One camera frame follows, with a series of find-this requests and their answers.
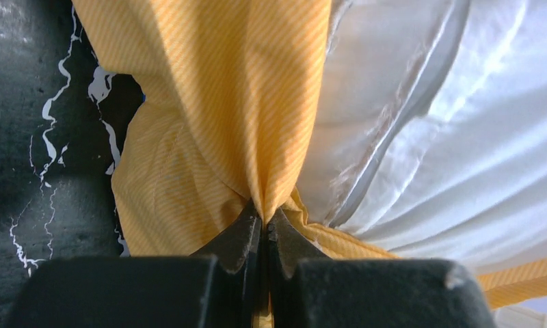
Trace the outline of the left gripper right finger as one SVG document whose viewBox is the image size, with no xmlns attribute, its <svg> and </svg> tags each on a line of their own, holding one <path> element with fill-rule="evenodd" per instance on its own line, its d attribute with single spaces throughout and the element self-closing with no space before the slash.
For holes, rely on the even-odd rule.
<svg viewBox="0 0 547 328">
<path fill-rule="evenodd" d="M 449 260 L 335 260 L 277 210 L 267 224 L 275 327 L 493 327 L 478 283 Z"/>
</svg>

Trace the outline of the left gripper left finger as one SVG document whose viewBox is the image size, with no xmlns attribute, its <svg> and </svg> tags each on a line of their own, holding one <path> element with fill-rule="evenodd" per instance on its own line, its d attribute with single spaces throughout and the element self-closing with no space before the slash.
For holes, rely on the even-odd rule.
<svg viewBox="0 0 547 328">
<path fill-rule="evenodd" d="M 42 264 L 8 327 L 251 327 L 261 218 L 252 202 L 189 256 L 79 257 Z"/>
</svg>

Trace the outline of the blue and yellow pillowcase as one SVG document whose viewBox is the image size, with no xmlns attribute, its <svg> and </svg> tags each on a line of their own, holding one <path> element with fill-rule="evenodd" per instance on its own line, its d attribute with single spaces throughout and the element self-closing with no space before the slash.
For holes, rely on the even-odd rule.
<svg viewBox="0 0 547 328">
<path fill-rule="evenodd" d="M 330 236 L 309 224 L 297 183 L 331 2 L 74 2 L 100 65 L 146 97 L 111 183 L 131 255 L 191 253 L 249 200 L 264 221 L 283 209 L 305 237 Z"/>
</svg>

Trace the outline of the white pillow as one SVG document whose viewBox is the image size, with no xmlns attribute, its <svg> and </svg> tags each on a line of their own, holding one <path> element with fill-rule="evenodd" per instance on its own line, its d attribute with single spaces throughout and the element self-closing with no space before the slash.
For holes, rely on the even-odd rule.
<svg viewBox="0 0 547 328">
<path fill-rule="evenodd" d="M 297 187 L 329 256 L 454 260 L 547 327 L 547 1 L 332 1 Z"/>
</svg>

